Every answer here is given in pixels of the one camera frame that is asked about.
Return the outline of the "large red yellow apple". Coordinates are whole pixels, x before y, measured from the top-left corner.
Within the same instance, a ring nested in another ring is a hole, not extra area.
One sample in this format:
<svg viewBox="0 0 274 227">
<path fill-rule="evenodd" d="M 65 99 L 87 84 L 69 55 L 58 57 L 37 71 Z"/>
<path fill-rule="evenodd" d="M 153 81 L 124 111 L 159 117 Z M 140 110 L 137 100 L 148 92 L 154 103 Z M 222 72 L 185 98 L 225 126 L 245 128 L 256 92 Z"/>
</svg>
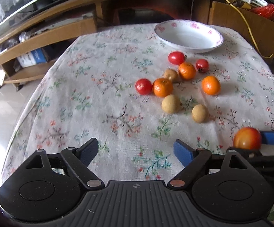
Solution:
<svg viewBox="0 0 274 227">
<path fill-rule="evenodd" d="M 233 139 L 233 146 L 239 149 L 260 150 L 261 145 L 261 133 L 252 127 L 244 127 L 239 129 Z"/>
</svg>

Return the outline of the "white floral ceramic bowl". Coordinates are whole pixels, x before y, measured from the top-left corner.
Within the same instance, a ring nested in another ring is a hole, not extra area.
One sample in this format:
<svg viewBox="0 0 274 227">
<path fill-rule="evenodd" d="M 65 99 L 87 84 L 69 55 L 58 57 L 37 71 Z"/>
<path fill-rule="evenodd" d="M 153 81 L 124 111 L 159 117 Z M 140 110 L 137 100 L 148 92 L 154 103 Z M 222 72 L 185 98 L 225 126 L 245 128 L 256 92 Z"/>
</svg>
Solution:
<svg viewBox="0 0 274 227">
<path fill-rule="evenodd" d="M 220 47 L 224 38 L 216 29 L 200 22 L 173 19 L 157 24 L 157 38 L 178 51 L 206 53 Z"/>
</svg>

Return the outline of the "orange tangerine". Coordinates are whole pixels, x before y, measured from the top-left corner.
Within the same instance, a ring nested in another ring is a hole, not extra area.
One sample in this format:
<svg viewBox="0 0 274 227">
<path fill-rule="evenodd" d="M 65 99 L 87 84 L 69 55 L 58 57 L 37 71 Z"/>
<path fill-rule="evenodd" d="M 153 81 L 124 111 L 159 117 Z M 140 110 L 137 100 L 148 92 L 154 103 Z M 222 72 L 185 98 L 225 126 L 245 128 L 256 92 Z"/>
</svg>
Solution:
<svg viewBox="0 0 274 227">
<path fill-rule="evenodd" d="M 178 73 L 181 79 L 191 80 L 196 75 L 196 69 L 191 63 L 181 63 L 178 68 Z"/>
<path fill-rule="evenodd" d="M 207 76 L 202 80 L 202 90 L 208 95 L 218 95 L 221 91 L 221 84 L 215 76 Z"/>
<path fill-rule="evenodd" d="M 156 79 L 153 83 L 153 93 L 157 97 L 164 98 L 167 95 L 172 94 L 173 89 L 172 82 L 165 78 Z"/>
</svg>

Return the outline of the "red tomato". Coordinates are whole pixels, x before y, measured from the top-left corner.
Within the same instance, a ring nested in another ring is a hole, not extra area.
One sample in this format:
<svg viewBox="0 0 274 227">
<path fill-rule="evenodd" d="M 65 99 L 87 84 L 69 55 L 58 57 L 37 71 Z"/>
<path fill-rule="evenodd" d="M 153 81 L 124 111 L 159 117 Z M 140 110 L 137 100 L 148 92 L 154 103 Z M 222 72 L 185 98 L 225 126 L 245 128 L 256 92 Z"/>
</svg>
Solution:
<svg viewBox="0 0 274 227">
<path fill-rule="evenodd" d="M 148 79 L 139 79 L 135 83 L 135 89 L 140 95 L 148 95 L 152 91 L 152 83 Z"/>
<path fill-rule="evenodd" d="M 195 66 L 201 73 L 206 73 L 209 71 L 209 62 L 205 59 L 198 59 Z"/>
<path fill-rule="evenodd" d="M 186 61 L 186 55 L 182 52 L 174 51 L 168 55 L 168 61 L 173 65 L 179 66 Z"/>
</svg>

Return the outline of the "wooden TV stand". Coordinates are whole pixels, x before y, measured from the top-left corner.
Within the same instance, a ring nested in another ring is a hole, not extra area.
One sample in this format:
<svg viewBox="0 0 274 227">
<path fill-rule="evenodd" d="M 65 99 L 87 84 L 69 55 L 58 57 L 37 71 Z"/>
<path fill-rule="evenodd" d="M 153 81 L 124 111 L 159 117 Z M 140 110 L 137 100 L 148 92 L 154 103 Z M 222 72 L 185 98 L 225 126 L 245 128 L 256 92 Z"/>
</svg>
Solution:
<svg viewBox="0 0 274 227">
<path fill-rule="evenodd" d="M 59 57 L 58 48 L 46 63 L 15 70 L 18 56 L 60 42 L 74 40 L 99 28 L 124 23 L 122 10 L 153 10 L 173 19 L 193 19 L 207 23 L 212 0 L 69 0 L 56 5 L 10 29 L 0 37 L 0 69 L 4 83 L 21 85 L 42 79 Z"/>
</svg>

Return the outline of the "brown cardboard panel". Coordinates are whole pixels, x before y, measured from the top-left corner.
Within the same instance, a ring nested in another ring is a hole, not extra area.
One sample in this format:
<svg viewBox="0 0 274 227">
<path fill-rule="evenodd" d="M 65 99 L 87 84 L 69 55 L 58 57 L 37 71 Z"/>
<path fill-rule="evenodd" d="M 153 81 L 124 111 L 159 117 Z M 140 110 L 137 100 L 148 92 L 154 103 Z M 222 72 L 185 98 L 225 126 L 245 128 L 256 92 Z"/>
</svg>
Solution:
<svg viewBox="0 0 274 227">
<path fill-rule="evenodd" d="M 213 2 L 208 23 L 233 29 L 270 64 L 274 58 L 274 22 L 244 9 Z"/>
</svg>

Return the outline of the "red plastic bag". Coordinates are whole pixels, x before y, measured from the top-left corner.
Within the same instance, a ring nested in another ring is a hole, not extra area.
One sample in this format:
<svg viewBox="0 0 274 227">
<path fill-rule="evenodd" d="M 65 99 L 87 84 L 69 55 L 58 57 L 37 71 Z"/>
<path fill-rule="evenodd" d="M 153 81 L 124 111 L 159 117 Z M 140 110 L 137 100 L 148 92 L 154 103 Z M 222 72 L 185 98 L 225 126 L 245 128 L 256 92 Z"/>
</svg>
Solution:
<svg viewBox="0 0 274 227">
<path fill-rule="evenodd" d="M 268 4 L 264 7 L 252 8 L 250 12 L 274 21 L 274 4 Z"/>
</svg>

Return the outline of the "floral white tablecloth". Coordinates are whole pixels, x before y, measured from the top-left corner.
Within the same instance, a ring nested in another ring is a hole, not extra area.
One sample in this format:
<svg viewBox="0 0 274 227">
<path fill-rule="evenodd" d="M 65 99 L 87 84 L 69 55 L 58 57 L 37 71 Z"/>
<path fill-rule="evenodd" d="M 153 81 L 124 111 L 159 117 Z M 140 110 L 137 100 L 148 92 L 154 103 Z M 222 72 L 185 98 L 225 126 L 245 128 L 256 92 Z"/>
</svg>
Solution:
<svg viewBox="0 0 274 227">
<path fill-rule="evenodd" d="M 0 187 L 2 212 L 19 226 L 270 226 L 274 190 L 233 146 L 239 129 L 274 130 L 274 75 L 239 33 L 213 26 L 223 44 L 205 54 L 209 71 L 172 83 L 180 109 L 168 114 L 153 83 L 170 69 L 171 48 L 154 24 L 80 36 L 53 64 L 16 126 Z M 202 90 L 215 76 L 218 95 Z M 139 79 L 152 91 L 140 95 Z M 197 123 L 191 111 L 205 105 Z M 88 165 L 104 182 L 85 189 L 66 173 L 61 151 L 96 138 Z M 191 187 L 168 187 L 184 166 L 179 139 L 212 156 Z"/>
</svg>

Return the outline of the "blue white box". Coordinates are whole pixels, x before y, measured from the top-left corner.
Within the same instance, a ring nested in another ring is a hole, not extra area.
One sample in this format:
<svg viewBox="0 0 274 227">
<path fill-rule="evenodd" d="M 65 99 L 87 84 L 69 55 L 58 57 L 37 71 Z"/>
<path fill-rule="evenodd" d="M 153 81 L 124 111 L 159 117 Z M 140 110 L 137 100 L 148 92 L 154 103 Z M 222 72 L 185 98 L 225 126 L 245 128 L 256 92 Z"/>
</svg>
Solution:
<svg viewBox="0 0 274 227">
<path fill-rule="evenodd" d="M 21 56 L 18 56 L 17 60 L 23 68 L 47 62 L 47 59 L 42 48 L 38 48 L 28 53 L 25 53 Z"/>
</svg>

